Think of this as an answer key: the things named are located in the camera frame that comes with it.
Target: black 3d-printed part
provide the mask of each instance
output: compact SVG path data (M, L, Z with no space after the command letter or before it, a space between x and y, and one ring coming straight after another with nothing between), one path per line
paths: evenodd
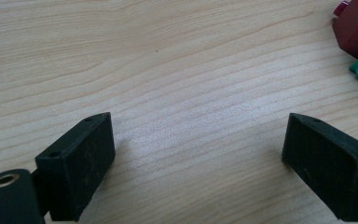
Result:
M41 211L78 221L115 155L110 113L80 121L35 158L34 180L48 183L37 193Z
M290 114L282 160L338 219L358 221L358 140L321 120Z
M27 170L0 174L0 223L42 224L36 194Z

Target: metal ring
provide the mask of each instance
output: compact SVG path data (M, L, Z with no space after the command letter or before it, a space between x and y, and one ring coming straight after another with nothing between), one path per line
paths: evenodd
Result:
M9 186L16 182L19 179L20 175L18 174L8 174L0 176L0 188Z

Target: light wood surface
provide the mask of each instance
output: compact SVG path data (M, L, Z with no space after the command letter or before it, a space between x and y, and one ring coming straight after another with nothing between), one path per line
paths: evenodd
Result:
M0 172L109 111L79 223L341 223L281 162L290 112L358 139L338 3L0 0Z

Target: screw hole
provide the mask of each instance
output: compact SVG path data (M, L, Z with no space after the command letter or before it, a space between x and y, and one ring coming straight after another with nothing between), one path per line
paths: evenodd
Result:
M0 188L9 186L16 182L17 179L19 179L18 174L9 174L9 175L3 175L0 177Z
M55 157L59 157L60 154L61 154L60 152L55 151L55 152L51 152L51 153L49 154L49 156L50 156L51 158L55 158Z

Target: red block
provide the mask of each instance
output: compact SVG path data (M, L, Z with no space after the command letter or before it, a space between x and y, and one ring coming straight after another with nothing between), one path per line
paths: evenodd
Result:
M358 0L352 0L347 6L342 4L336 9L338 18L333 30L339 47L358 58Z

